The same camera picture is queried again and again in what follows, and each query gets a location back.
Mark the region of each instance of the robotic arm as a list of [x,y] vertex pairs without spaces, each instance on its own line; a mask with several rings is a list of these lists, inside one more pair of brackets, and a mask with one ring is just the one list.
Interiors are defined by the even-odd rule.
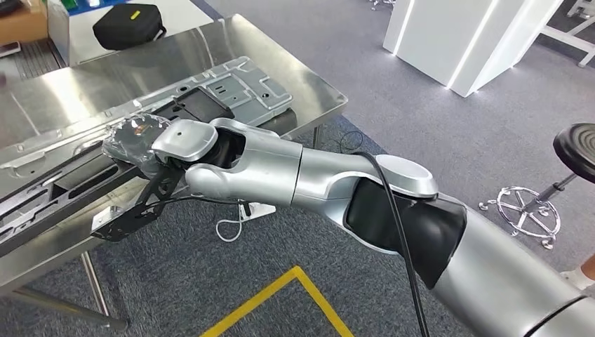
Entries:
[[[152,149],[185,171],[193,193],[307,209],[371,249],[402,253],[385,189],[364,157],[307,149],[231,119],[175,121]],[[478,336],[595,334],[595,300],[439,193],[427,169],[385,154],[376,160],[397,198],[416,273]]]

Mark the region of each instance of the yellow floor tape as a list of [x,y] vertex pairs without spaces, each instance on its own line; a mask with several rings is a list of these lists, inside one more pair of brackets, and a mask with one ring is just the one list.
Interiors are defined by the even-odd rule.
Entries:
[[316,288],[304,270],[302,270],[302,268],[297,265],[291,268],[285,274],[281,275],[281,277],[269,284],[259,293],[254,295],[254,297],[247,300],[243,305],[240,305],[239,308],[235,309],[235,311],[227,315],[227,317],[203,333],[201,337],[219,336],[225,330],[228,330],[232,325],[236,324],[242,317],[246,316],[250,311],[254,310],[257,306],[265,302],[268,298],[273,296],[277,291],[281,290],[281,288],[286,286],[294,279],[300,281],[304,289],[306,289],[312,299],[314,299],[314,302],[316,302],[322,312],[324,312],[324,315],[326,315],[328,321],[335,327],[341,337],[353,337],[353,334],[347,328],[345,323],[343,323],[343,321],[339,318],[333,307],[330,306],[328,301],[324,298],[318,288]]

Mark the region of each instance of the stainless steel table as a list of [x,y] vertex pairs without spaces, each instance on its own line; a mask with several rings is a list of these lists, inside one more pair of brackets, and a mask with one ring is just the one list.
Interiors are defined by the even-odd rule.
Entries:
[[[234,15],[0,91],[0,197],[80,151],[114,120],[110,108],[242,55],[293,95],[293,112],[264,125],[284,138],[315,129],[317,142],[318,126],[341,113],[347,103],[343,94],[288,51],[245,18]],[[144,180],[135,178],[0,258],[0,296],[24,296],[40,305],[60,302],[21,287],[81,254],[96,294],[99,287],[93,266],[85,256],[102,243],[89,236],[92,218],[108,205],[126,205],[144,185]],[[100,291],[98,295],[98,307],[107,317]],[[68,305],[62,302],[52,307],[97,318],[84,312],[85,308]],[[99,320],[110,324],[108,319]],[[122,327],[121,321],[112,323]]]

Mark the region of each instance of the white box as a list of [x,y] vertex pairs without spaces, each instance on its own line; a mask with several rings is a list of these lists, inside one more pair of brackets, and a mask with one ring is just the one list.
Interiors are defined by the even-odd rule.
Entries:
[[463,97],[515,65],[562,0],[400,0],[384,48]]

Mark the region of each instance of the plastic wrap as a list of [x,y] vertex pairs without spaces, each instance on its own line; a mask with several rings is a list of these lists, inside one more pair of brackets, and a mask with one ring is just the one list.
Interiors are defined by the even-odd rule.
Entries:
[[124,119],[109,130],[103,140],[103,153],[108,157],[137,166],[147,178],[153,178],[161,167],[151,146],[171,125],[167,118],[154,114],[137,114]]

